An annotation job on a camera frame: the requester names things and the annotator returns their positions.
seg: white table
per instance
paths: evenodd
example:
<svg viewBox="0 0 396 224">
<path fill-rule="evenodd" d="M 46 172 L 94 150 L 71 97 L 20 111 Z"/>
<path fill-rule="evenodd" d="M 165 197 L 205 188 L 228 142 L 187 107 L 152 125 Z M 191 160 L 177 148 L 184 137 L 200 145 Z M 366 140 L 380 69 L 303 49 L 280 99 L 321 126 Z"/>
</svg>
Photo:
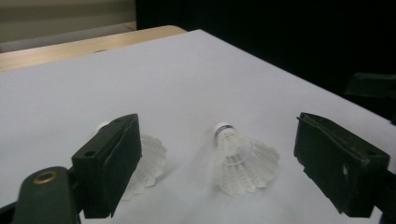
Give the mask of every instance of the white table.
<svg viewBox="0 0 396 224">
<path fill-rule="evenodd" d="M 169 162 L 154 188 L 83 223 L 378 223 L 339 215 L 293 156 L 301 112 L 331 119 L 392 157 L 396 127 L 203 31 L 0 73 L 0 206 L 71 156 L 104 120 L 137 113 Z M 213 182 L 212 128 L 229 121 L 279 152 L 275 180 L 229 197 Z"/>
</svg>

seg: beige wall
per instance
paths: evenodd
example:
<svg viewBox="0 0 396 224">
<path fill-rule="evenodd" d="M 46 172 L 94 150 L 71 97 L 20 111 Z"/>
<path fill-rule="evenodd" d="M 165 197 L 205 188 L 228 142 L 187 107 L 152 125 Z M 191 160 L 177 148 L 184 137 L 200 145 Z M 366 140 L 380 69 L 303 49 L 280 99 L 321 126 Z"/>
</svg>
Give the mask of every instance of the beige wall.
<svg viewBox="0 0 396 224">
<path fill-rule="evenodd" d="M 0 43 L 129 21 L 134 0 L 0 0 Z"/>
</svg>

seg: shuttlecock feather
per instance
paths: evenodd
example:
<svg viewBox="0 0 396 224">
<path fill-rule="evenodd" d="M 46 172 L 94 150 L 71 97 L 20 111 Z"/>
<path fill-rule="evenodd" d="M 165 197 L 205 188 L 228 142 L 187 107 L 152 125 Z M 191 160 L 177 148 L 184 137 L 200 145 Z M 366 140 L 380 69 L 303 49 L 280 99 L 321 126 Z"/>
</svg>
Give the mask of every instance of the shuttlecock feather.
<svg viewBox="0 0 396 224">
<path fill-rule="evenodd" d="M 96 131 L 100 132 L 108 123 L 101 123 Z M 159 139 L 141 134 L 140 142 L 142 144 L 142 158 L 122 195 L 123 200 L 130 200 L 134 194 L 141 194 L 145 191 L 145 188 L 154 186 L 156 178 L 163 174 L 163 167 L 166 164 L 166 148 Z"/>
<path fill-rule="evenodd" d="M 275 149 L 240 135 L 226 122 L 215 126 L 218 145 L 216 182 L 228 195 L 255 192 L 275 177 L 279 155 Z"/>
</svg>

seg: wooden edge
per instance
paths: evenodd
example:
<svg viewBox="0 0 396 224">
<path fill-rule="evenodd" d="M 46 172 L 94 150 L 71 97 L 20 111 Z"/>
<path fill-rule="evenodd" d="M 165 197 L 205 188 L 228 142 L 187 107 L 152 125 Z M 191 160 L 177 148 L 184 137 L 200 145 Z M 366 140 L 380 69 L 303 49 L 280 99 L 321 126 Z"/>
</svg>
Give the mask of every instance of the wooden edge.
<svg viewBox="0 0 396 224">
<path fill-rule="evenodd" d="M 186 33 L 186 31 L 177 26 L 167 25 L 36 49 L 23 49 L 0 53 L 0 72 L 42 63 L 55 62 L 61 59 L 73 58 L 107 49 L 116 49 L 183 33 Z"/>
</svg>

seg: blue band on shuttlecock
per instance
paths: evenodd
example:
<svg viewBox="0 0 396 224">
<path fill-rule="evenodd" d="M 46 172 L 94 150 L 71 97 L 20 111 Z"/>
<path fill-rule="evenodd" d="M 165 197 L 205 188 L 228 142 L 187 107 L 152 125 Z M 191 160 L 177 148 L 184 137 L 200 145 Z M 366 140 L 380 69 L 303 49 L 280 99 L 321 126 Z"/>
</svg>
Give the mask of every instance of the blue band on shuttlecock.
<svg viewBox="0 0 396 224">
<path fill-rule="evenodd" d="M 219 128 L 216 130 L 216 132 L 215 132 L 215 137 L 217 137 L 218 134 L 221 133 L 221 131 L 223 131 L 224 129 L 229 129 L 229 128 L 232 128 L 232 129 L 233 129 L 233 126 L 227 124 L 227 125 L 224 125 L 224 126 L 219 127 Z"/>
</svg>

